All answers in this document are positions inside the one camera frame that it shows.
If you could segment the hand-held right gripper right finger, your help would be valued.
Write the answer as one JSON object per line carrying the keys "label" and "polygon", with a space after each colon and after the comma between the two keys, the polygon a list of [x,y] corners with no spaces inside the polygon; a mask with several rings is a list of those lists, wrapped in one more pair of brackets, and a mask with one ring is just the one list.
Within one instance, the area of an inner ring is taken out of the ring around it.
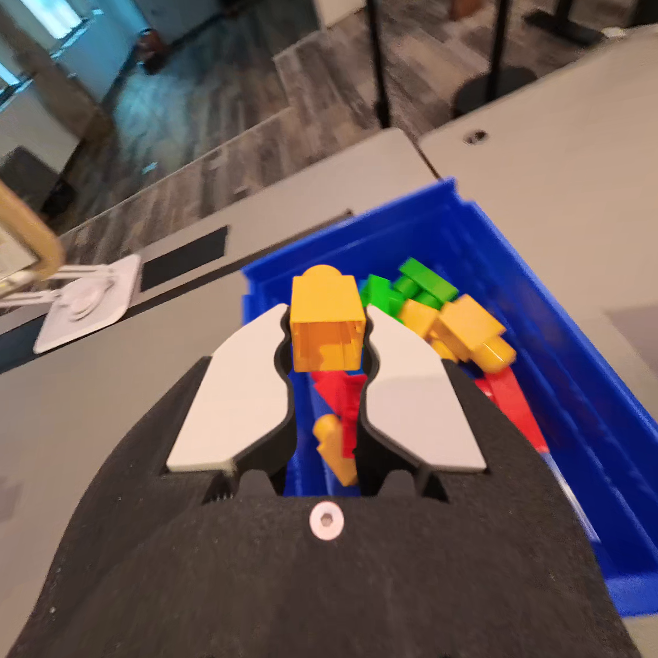
{"label": "hand-held right gripper right finger", "polygon": [[485,473],[486,460],[440,356],[381,309],[368,305],[365,313],[360,492],[378,494],[394,471],[409,474],[417,494],[443,494],[440,473]]}

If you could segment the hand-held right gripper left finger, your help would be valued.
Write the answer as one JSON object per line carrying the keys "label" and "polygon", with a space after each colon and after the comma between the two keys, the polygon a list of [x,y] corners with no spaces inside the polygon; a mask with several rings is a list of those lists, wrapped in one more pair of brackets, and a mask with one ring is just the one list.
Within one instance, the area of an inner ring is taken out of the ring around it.
{"label": "hand-held right gripper left finger", "polygon": [[275,305],[227,338],[209,365],[167,458],[172,473],[262,471],[284,491],[297,449],[290,308]]}

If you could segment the red two-stud toy block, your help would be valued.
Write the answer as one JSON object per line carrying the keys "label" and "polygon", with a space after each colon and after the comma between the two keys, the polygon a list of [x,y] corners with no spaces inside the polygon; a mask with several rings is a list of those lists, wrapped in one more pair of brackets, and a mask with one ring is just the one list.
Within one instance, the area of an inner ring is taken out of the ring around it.
{"label": "red two-stud toy block", "polygon": [[511,367],[474,380],[476,386],[515,425],[542,455],[549,455],[547,442]]}

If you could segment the blue plastic bin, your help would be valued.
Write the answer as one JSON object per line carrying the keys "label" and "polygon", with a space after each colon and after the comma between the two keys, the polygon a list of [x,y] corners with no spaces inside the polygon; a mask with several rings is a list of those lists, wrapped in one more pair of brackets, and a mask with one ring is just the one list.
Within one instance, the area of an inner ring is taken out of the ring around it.
{"label": "blue plastic bin", "polygon": [[242,268],[247,323],[289,303],[293,276],[331,265],[392,279],[409,257],[500,320],[514,374],[599,541],[622,617],[657,613],[657,424],[481,208],[454,179],[344,220]]}

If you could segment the dark metal desk plate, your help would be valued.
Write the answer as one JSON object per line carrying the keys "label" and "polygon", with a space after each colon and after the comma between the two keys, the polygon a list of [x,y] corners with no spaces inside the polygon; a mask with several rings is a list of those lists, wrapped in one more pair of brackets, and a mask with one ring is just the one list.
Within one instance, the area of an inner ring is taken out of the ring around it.
{"label": "dark metal desk plate", "polygon": [[229,227],[222,226],[144,263],[140,291],[145,292],[224,256]]}

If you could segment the adjacent grey desk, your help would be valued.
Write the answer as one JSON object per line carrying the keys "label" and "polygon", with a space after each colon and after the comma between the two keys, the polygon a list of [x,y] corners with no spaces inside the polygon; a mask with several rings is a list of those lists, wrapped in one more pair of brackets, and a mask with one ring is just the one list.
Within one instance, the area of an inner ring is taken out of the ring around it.
{"label": "adjacent grey desk", "polygon": [[[421,140],[657,423],[657,25]],[[657,613],[622,617],[657,656]]]}

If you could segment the white stand base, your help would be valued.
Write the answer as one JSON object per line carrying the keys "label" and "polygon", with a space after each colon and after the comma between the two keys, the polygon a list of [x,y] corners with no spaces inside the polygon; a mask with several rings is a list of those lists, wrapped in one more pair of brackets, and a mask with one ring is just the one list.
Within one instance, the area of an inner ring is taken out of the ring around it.
{"label": "white stand base", "polygon": [[142,258],[131,254],[108,265],[64,265],[27,292],[28,273],[12,275],[1,308],[47,306],[33,352],[37,355],[79,340],[118,322],[141,281]]}

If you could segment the instruction sheet on board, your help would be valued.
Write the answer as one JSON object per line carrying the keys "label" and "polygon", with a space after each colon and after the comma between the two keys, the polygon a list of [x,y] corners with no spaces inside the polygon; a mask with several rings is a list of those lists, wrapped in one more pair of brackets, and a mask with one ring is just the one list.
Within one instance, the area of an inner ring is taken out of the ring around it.
{"label": "instruction sheet on board", "polygon": [[29,266],[44,281],[65,264],[61,240],[25,202],[1,183],[1,227],[36,258]]}

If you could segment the black box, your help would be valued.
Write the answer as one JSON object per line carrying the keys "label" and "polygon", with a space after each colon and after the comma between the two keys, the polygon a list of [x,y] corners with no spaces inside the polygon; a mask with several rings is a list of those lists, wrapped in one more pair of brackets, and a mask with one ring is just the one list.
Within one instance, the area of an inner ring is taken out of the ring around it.
{"label": "black box", "polygon": [[1,156],[1,181],[33,211],[54,218],[76,199],[64,178],[23,146]]}

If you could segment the black stand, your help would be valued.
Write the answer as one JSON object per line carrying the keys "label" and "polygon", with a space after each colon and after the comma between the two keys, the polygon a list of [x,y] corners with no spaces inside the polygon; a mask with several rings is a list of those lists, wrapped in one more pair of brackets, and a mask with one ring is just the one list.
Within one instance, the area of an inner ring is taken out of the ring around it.
{"label": "black stand", "polygon": [[537,75],[526,67],[503,65],[511,3],[511,1],[498,1],[489,69],[487,73],[470,79],[459,88],[451,108],[452,119],[480,109],[538,80]]}

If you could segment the red floor object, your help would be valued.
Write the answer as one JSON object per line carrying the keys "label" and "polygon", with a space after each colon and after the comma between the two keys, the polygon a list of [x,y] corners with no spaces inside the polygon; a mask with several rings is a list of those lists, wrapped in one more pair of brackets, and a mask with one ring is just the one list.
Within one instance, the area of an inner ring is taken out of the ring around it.
{"label": "red floor object", "polygon": [[166,64],[168,46],[160,38],[157,30],[147,28],[139,33],[136,43],[139,65],[148,75],[158,73]]}

